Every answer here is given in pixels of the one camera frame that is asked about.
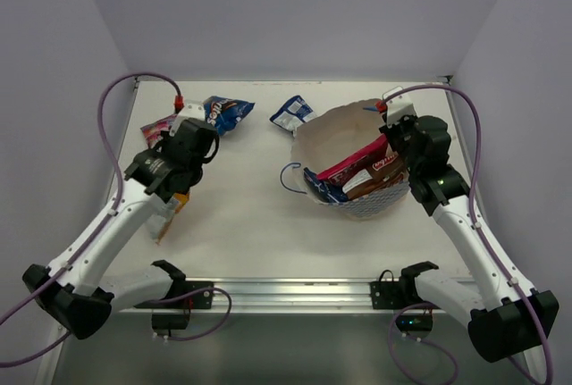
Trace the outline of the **purple Fox's candy bag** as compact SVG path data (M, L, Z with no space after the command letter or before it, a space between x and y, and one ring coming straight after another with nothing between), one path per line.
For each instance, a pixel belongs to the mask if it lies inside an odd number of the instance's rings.
M148 148L153 148L163 138L163 133L170 131L175 118L172 114L140 128Z

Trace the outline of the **blue Doritos chip bag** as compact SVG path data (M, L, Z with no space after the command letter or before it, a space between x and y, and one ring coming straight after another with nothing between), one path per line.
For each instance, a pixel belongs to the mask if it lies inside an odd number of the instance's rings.
M254 109L255 104L221 96L210 96L204 103L206 122L220 137L236 128Z

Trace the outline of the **orange snack packet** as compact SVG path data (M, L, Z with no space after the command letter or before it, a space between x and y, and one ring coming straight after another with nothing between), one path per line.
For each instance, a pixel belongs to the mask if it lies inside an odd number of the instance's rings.
M166 233L171 227L172 221L175 216L184 208L189 202L190 193L181 194L175 193L170 200L162 207L158 213L151 215L145 227L149 237L157 244L160 245Z

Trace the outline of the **pink snack packet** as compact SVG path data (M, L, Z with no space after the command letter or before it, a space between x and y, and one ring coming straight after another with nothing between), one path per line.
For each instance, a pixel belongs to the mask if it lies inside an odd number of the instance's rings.
M386 156L389 142L385 135L362 147L334 166L318 173L317 179L333 186L341 187L368 165L378 162Z

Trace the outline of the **blue checkered paper bag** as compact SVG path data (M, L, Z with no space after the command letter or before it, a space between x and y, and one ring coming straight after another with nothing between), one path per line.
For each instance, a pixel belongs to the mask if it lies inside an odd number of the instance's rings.
M403 181L340 204L322 202L304 180L305 167L317 175L382 135L378 128L383 120L375 109L378 100L371 98L334 107L299 127L291 146L290 161L280 173L282 186L321 207L356 220L373 217L404 198L409 192L407 170Z

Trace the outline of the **blue white snack packet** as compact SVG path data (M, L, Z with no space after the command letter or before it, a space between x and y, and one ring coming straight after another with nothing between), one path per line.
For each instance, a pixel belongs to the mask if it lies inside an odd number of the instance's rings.
M305 99L300 95L296 95L288 99L279 110L269 118L269 121L279 128L288 131L292 136L295 136L299 127L317 117L317 113Z

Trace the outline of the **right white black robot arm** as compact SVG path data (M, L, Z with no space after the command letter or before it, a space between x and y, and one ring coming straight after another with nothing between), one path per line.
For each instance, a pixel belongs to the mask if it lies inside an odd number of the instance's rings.
M509 260L470 201L469 186L450 164L447 123L433 116L405 116L380 131L404 161L415 200L449 237L477 286L476 291L466 289L436 264L424 262L403 270L401 302L439 306L467 327L476 352L489 363L541 346L559 302L551 291L538 291Z

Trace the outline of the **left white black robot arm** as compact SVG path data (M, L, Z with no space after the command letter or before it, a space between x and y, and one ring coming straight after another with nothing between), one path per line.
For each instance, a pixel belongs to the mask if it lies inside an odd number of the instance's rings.
M37 304L77 339L89 338L124 308L179 305L186 276L165 260L118 278L106 271L148 218L199 183L219 144L212 125L188 118L174 135L137 154L111 201L76 241L49 265L33 264L23 273Z

